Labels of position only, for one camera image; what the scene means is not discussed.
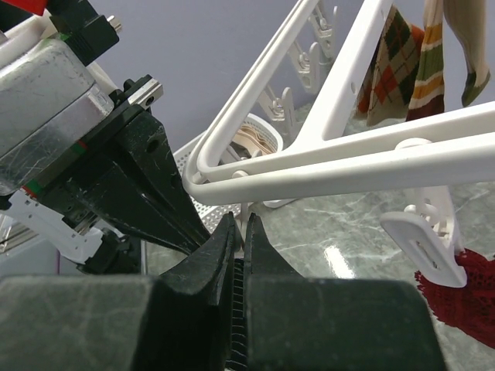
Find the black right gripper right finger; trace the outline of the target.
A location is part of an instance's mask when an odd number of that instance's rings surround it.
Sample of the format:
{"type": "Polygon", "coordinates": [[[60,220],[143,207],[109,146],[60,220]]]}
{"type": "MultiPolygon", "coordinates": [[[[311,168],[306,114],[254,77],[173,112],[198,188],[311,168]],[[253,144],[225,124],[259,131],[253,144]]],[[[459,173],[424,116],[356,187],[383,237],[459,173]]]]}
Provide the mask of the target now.
{"type": "Polygon", "coordinates": [[[444,370],[427,305],[404,281],[305,278],[251,214],[244,247],[250,370],[444,370]]]}

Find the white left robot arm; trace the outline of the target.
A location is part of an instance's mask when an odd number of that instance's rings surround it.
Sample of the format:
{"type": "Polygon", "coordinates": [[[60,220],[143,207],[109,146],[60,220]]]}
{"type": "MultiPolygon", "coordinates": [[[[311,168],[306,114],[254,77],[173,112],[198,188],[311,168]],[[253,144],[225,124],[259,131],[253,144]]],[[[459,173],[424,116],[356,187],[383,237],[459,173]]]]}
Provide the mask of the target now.
{"type": "Polygon", "coordinates": [[[139,272],[134,243],[190,255],[209,238],[150,76],[107,92],[57,39],[1,65],[1,211],[88,274],[139,272]]]}

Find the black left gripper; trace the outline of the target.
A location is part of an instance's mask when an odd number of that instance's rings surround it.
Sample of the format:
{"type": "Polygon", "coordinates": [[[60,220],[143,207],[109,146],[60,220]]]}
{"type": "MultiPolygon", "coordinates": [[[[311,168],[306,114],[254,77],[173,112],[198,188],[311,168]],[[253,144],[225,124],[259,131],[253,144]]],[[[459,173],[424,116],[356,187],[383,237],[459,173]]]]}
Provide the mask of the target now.
{"type": "MultiPolygon", "coordinates": [[[[107,120],[114,102],[69,46],[1,46],[1,211],[12,195],[107,120]]],[[[122,163],[94,162],[65,187],[121,231],[192,254],[209,232],[182,185],[165,128],[148,111],[116,137],[122,163]]]]}

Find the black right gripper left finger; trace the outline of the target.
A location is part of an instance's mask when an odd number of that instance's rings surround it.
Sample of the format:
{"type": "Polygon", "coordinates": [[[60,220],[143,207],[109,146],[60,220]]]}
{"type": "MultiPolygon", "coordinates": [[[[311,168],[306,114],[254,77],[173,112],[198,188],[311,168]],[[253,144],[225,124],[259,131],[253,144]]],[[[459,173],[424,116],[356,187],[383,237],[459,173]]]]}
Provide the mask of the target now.
{"type": "Polygon", "coordinates": [[[236,223],[159,276],[1,281],[3,370],[222,370],[230,356],[236,223]]]}

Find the black striped underwear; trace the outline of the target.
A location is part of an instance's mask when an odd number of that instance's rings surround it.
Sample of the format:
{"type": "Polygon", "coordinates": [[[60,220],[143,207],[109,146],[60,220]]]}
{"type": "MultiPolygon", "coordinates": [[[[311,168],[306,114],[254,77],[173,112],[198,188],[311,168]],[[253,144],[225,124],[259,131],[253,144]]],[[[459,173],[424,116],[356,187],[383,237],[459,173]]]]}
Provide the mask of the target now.
{"type": "Polygon", "coordinates": [[[231,324],[231,352],[226,361],[229,370],[247,370],[247,330],[244,317],[244,261],[234,259],[234,290],[231,324]]]}

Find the white clip hanger frame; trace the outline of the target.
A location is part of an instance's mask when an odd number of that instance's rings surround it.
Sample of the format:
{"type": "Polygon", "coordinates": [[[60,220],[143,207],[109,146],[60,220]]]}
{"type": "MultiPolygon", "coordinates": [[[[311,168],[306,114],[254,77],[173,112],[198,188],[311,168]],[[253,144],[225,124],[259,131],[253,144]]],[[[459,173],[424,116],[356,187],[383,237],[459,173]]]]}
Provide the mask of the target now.
{"type": "Polygon", "coordinates": [[[207,205],[410,189],[494,179],[494,105],[345,135],[389,1],[365,1],[298,136],[284,151],[227,165],[221,155],[316,7],[297,2],[213,120],[183,169],[207,205]]]}

